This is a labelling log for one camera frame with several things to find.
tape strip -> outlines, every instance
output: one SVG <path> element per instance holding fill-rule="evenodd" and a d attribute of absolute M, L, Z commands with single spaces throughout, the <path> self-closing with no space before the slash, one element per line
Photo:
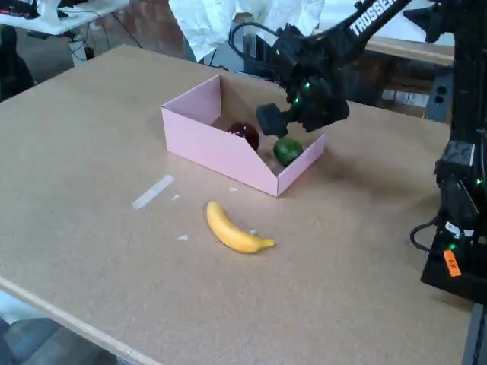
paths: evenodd
<path fill-rule="evenodd" d="M 140 198 L 133 202 L 135 209 L 140 209 L 145 207 L 150 203 L 156 196 L 162 193 L 172 182 L 174 178 L 171 175 L 166 175 L 160 182 L 157 182 L 152 186 L 147 192 L 145 192 Z"/>

orange tag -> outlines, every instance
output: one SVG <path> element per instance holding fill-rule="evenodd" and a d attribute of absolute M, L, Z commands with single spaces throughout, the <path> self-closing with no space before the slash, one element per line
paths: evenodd
<path fill-rule="evenodd" d="M 451 249 L 447 249 L 443 252 L 445 261 L 447 262 L 448 271 L 450 275 L 455 278 L 456 276 L 462 275 L 460 269 L 458 268 L 457 259 L 455 259 L 455 254 Z"/>

brick wall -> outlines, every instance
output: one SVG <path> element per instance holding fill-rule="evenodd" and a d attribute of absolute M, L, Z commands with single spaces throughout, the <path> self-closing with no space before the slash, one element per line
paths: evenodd
<path fill-rule="evenodd" d="M 119 11 L 117 17 L 143 43 L 144 48 L 183 56 L 183 34 L 168 0 L 131 0 L 130 6 Z M 110 33 L 124 33 L 113 17 L 106 17 L 106 26 Z"/>

white tape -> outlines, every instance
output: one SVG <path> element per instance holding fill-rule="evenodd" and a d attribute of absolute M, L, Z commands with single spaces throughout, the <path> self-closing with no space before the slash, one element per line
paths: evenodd
<path fill-rule="evenodd" d="M 172 182 L 174 178 L 171 175 L 166 175 L 160 182 L 157 182 L 152 186 L 147 192 L 145 192 L 140 198 L 133 202 L 135 209 L 140 209 L 145 207 L 149 202 L 151 202 L 156 196 L 161 194 L 161 192 L 166 189 Z"/>
<path fill-rule="evenodd" d="M 447 222 L 444 226 L 447 230 L 449 230 L 451 233 L 459 236 L 460 235 L 460 228 L 458 228 L 457 226 L 453 225 L 452 223 L 450 222 Z"/>

white desk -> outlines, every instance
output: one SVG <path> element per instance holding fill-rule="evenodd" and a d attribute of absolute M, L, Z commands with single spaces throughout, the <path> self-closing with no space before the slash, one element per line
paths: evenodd
<path fill-rule="evenodd" d="M 95 0 L 93 2 L 76 5 L 74 8 L 61 8 L 60 10 L 64 11 L 68 17 L 59 19 L 59 22 L 56 24 L 48 23 L 41 17 L 29 20 L 22 17 L 12 17 L 0 14 L 0 24 L 58 36 L 67 31 L 74 30 L 81 25 L 95 21 L 99 17 L 103 17 L 124 8 L 128 6 L 129 3 L 130 0 Z M 69 42 L 69 48 L 72 51 L 72 58 L 75 65 L 86 60 L 81 35 L 77 35 L 71 42 Z"/>

